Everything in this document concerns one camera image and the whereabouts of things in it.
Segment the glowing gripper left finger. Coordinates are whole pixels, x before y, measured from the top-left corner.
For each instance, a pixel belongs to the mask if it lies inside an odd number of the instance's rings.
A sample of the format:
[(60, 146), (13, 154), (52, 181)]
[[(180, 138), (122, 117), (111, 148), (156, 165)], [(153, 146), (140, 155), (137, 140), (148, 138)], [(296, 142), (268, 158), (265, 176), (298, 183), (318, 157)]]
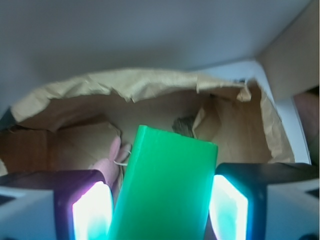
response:
[(113, 211), (111, 189), (98, 170), (0, 178), (2, 240), (107, 240)]

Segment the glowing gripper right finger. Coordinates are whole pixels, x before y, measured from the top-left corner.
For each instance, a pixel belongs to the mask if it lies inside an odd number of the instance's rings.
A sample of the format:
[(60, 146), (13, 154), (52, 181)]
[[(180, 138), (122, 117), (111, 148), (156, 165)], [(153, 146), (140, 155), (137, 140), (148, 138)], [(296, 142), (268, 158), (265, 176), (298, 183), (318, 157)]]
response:
[(317, 240), (319, 190), (319, 169), (307, 163), (222, 163), (205, 239)]

